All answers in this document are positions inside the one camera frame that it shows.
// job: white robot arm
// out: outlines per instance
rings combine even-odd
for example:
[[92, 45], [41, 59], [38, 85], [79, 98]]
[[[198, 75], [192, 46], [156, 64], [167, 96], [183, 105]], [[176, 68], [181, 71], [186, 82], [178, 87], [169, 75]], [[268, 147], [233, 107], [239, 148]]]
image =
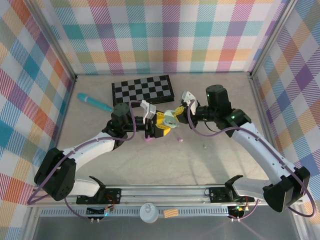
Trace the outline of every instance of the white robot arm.
[[[190, 92], [186, 91], [183, 93], [182, 108], [177, 108], [179, 111], [177, 111], [174, 117], [183, 124], [193, 124], [196, 126], [200, 121], [215, 122], [221, 130], [229, 127], [241, 127], [253, 132], [257, 138], [265, 142], [282, 159], [287, 168], [294, 172], [306, 186], [308, 185], [310, 178], [309, 171], [305, 167], [296, 168], [264, 139], [255, 125], [251, 123], [250, 118], [242, 110], [231, 108], [225, 88], [221, 85], [210, 86], [206, 89], [206, 95], [208, 106], [200, 106], [196, 102], [193, 105], [195, 107], [190, 107], [192, 123], [188, 120], [187, 111], [188, 106], [193, 101], [196, 101], [196, 99]], [[162, 115], [156, 114], [156, 109], [153, 105], [143, 102], [141, 106], [144, 107], [145, 112], [143, 117], [135, 117], [136, 130], [144, 131], [146, 138], [165, 136], [170, 128], [159, 125]], [[106, 186], [94, 177], [91, 177], [94, 181], [75, 180], [75, 173], [84, 164], [103, 153], [118, 148], [123, 143], [122, 141], [113, 139], [99, 139], [106, 137], [127, 138], [127, 132], [132, 131], [133, 122], [128, 105], [124, 103], [116, 105], [106, 128], [96, 137], [92, 138], [91, 143], [80, 149], [77, 148], [78, 145], [64, 149], [63, 151], [59, 151], [56, 148], [49, 150], [34, 178], [35, 183], [41, 184], [53, 166], [57, 164], [58, 160], [73, 151], [74, 153], [61, 164], [60, 169], [49, 179], [43, 189], [56, 201], [60, 201], [66, 196], [86, 196], [99, 201], [99, 198], [103, 196], [101, 191]], [[282, 212], [286, 207], [303, 196], [304, 192], [301, 186], [261, 141], [243, 130], [229, 130], [226, 131], [226, 134], [250, 153], [269, 178], [268, 180], [249, 179], [242, 175], [231, 178], [225, 183], [226, 189], [232, 192], [233, 197], [231, 197], [231, 200], [234, 199], [234, 196], [265, 199], [270, 207], [277, 212]]]

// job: purple cable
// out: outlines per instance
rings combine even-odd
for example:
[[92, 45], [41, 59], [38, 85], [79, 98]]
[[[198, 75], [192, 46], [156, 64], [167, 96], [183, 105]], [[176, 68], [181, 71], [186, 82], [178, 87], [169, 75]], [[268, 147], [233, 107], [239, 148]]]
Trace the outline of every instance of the purple cable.
[[215, 137], [219, 134], [222, 134], [224, 132], [227, 132], [227, 131], [230, 131], [230, 130], [241, 130], [241, 131], [244, 131], [248, 134], [250, 134], [251, 136], [253, 136], [256, 140], [258, 140], [260, 143], [262, 143], [262, 145], [268, 149], [268, 151], [278, 160], [278, 162], [284, 166], [284, 168], [293, 176], [293, 178], [300, 184], [300, 186], [302, 187], [303, 191], [306, 193], [306, 195], [308, 196], [310, 202], [311, 202], [311, 205], [312, 205], [312, 213], [307, 215], [307, 214], [304, 214], [304, 213], [301, 213], [301, 212], [298, 212], [296, 211], [295, 209], [293, 209], [292, 207], [288, 207], [288, 209], [290, 209], [291, 211], [293, 211], [295, 214], [297, 215], [300, 215], [302, 217], [305, 217], [305, 218], [313, 218], [316, 213], [317, 213], [317, 207], [316, 207], [316, 203], [315, 203], [315, 200], [313, 199], [311, 193], [309, 192], [309, 190], [307, 189], [307, 187], [304, 185], [304, 183], [300, 180], [300, 178], [284, 163], [284, 161], [282, 161], [282, 159], [275, 153], [275, 151], [272, 150], [271, 147], [269, 147], [260, 137], [258, 137], [255, 133], [253, 133], [252, 131], [249, 131], [243, 127], [238, 127], [238, 126], [231, 126], [231, 127], [227, 127], [223, 130], [220, 130], [218, 131], [217, 133], [213, 133], [213, 134], [209, 134], [209, 135], [206, 135], [206, 134], [203, 134], [201, 132], [199, 132], [192, 120], [191, 120], [191, 106], [192, 104], [195, 102], [195, 100], [191, 100], [190, 104], [189, 104], [189, 107], [188, 107], [188, 110], [187, 110], [187, 118], [188, 118], [188, 122], [189, 122], [189, 125], [190, 127], [192, 128], [192, 130], [194, 132], [196, 132], [197, 134], [203, 136], [203, 137]]
[[[118, 141], [123, 141], [123, 142], [126, 142], [126, 141], [130, 141], [131, 139], [134, 138], [134, 136], [136, 135], [136, 119], [135, 119], [135, 115], [134, 115], [134, 111], [132, 109], [132, 106], [131, 104], [132, 103], [141, 103], [141, 101], [137, 101], [137, 100], [131, 100], [129, 101], [129, 109], [130, 109], [130, 113], [131, 113], [131, 118], [132, 118], [132, 124], [133, 124], [133, 134], [131, 137], [129, 138], [119, 138], [119, 137], [112, 137], [112, 136], [105, 136], [105, 137], [100, 137], [98, 139], [92, 139], [92, 140], [89, 140], [89, 141], [86, 141], [82, 144], [80, 144], [79, 146], [77, 146], [73, 151], [69, 152], [67, 155], [65, 155], [55, 166], [54, 168], [51, 170], [51, 172], [48, 174], [48, 176], [44, 179], [44, 181], [40, 184], [40, 186], [32, 193], [32, 195], [29, 197], [28, 201], [27, 201], [27, 204], [28, 205], [32, 205], [32, 204], [35, 204], [36, 202], [44, 199], [45, 197], [48, 196], [45, 195], [45, 196], [41, 196], [39, 198], [37, 198], [36, 200], [32, 200], [36, 195], [37, 193], [44, 187], [44, 185], [48, 182], [48, 180], [52, 177], [52, 175], [55, 173], [55, 171], [58, 169], [58, 167], [68, 158], [70, 157], [72, 154], [74, 154], [76, 151], [80, 150], [81, 148], [83, 148], [84, 146], [87, 146], [91, 143], [95, 143], [97, 141], [102, 141], [102, 140], [118, 140]], [[85, 220], [89, 220], [87, 217], [85, 216], [81, 216], [79, 215], [78, 213], [76, 213], [68, 204], [67, 200], [64, 199], [64, 202], [66, 204], [66, 206], [69, 208], [69, 210], [74, 213], [76, 216], [78, 216], [79, 218], [81, 219], [85, 219]]]

